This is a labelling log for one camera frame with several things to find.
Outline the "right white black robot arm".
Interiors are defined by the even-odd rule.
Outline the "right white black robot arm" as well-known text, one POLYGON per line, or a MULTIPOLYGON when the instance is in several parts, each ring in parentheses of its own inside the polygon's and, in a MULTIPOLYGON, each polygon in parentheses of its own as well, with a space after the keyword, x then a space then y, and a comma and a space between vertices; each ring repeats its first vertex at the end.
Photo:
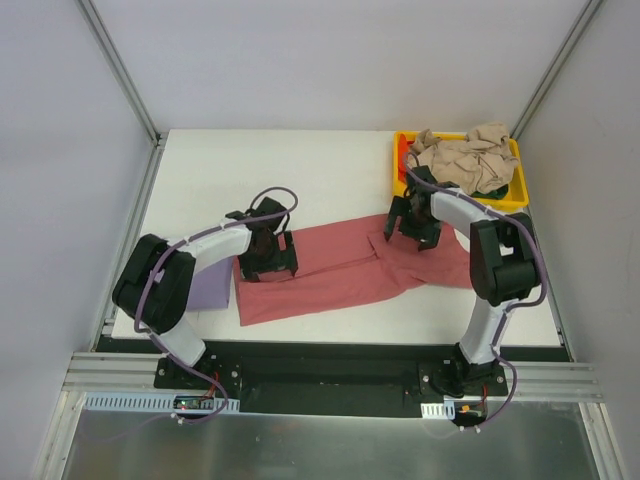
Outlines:
POLYGON ((546 274, 528 215, 502 214, 458 188, 436 183, 427 166, 407 170, 407 188, 392 200, 384 227, 415 240, 420 251, 435 248, 444 225, 469 241, 469 276, 476 300, 469 325, 447 364, 430 375, 437 393, 473 394, 495 378, 500 344, 511 313, 546 296, 546 274))

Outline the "pink red t shirt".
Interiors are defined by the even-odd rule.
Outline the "pink red t shirt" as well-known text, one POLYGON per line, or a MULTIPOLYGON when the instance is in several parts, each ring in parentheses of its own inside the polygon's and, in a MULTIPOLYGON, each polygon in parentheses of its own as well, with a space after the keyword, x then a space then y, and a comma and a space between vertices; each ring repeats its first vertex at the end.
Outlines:
POLYGON ((435 248, 420 251, 399 233, 386 240, 385 222, 378 214, 294 231, 295 275, 250 282, 235 265, 240 325, 382 302, 425 285, 471 287, 470 256, 451 226, 435 248))

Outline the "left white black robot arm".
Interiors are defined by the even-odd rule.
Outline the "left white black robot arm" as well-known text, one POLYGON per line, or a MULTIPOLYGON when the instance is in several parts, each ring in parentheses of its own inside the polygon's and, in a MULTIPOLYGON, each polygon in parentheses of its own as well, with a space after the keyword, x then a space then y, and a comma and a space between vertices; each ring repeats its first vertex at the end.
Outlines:
POLYGON ((134 328, 157 341, 178 363, 176 375, 188 388, 204 387, 211 365, 204 341, 185 319, 193 280, 201 271, 236 258, 241 278, 259 282, 269 274, 297 272, 292 233, 293 207, 268 196, 245 211, 233 211, 216 225, 174 243, 142 236, 112 292, 112 302, 134 320, 134 328))

